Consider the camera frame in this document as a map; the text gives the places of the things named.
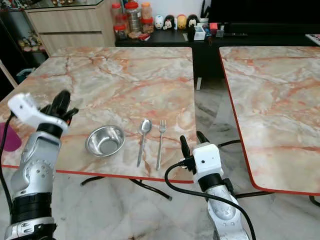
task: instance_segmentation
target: fork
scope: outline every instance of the fork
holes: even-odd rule
[[[164,132],[167,130],[167,121],[166,120],[161,120],[160,125],[159,125],[159,132],[160,132],[160,144],[159,144],[159,150],[158,150],[158,159],[156,161],[156,170],[159,171],[160,169],[160,161],[161,161],[161,152],[162,152],[162,137]]]

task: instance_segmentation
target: spice jar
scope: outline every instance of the spice jar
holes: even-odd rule
[[[129,21],[127,14],[122,14],[122,23],[125,24],[126,31],[128,32],[130,30]]]
[[[154,19],[151,17],[149,19],[141,19],[142,22],[142,32],[145,34],[151,34],[154,32]]]
[[[138,6],[138,3],[135,1],[128,2],[124,5],[131,33],[140,32],[141,12],[139,11]]]
[[[112,14],[112,20],[113,20],[113,24],[120,24],[121,22],[119,22],[119,20],[121,20],[121,15],[122,15],[122,9],[121,9],[121,4],[120,3],[113,3],[111,5],[111,14]]]
[[[143,19],[152,18],[152,9],[150,7],[150,3],[149,2],[143,2],[141,4],[141,6],[142,6],[142,8],[141,8],[142,18]]]
[[[124,40],[127,39],[127,30],[126,30],[126,25],[115,25],[113,27],[114,29],[114,34],[115,34],[115,38],[117,40]]]

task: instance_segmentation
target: marble tabletop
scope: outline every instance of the marble tabletop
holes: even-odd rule
[[[320,47],[221,47],[254,187],[320,195]]]
[[[62,136],[57,172],[93,176],[163,181],[166,169],[183,158],[180,136],[196,144],[196,120],[192,50],[188,47],[65,48],[47,59],[1,103],[1,121],[9,116],[7,102],[17,93],[30,92],[45,106],[67,89],[70,108],[79,108],[69,131]],[[137,167],[141,142],[140,122],[148,118],[152,130],[146,136],[144,155]],[[166,120],[162,161],[156,171],[160,120]],[[15,167],[29,135],[35,131],[17,119],[11,127],[22,139],[14,152],[4,152],[2,164]],[[117,125],[125,132],[123,147],[109,157],[95,157],[85,148],[90,132],[103,125]],[[182,168],[171,179],[192,183]]]

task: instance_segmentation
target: floor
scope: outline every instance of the floor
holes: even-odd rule
[[[195,93],[196,127],[214,144],[238,138],[227,124],[214,124],[226,88],[221,80],[202,81]],[[220,151],[223,168],[236,193],[254,191],[239,143]],[[4,169],[10,179],[12,169]],[[104,178],[80,186],[86,176],[56,174],[52,215],[57,240],[211,240],[213,226],[206,202],[174,192],[165,183],[144,181],[173,197],[172,201],[127,179]],[[195,184],[178,184],[199,191]],[[242,198],[258,240],[315,240],[320,235],[320,208],[307,196],[271,194]],[[5,195],[0,187],[0,236],[9,222]]]

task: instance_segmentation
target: stainless steel bowl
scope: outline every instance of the stainless steel bowl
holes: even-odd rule
[[[94,130],[86,139],[86,149],[96,157],[110,156],[123,146],[125,133],[118,126],[106,125]]]

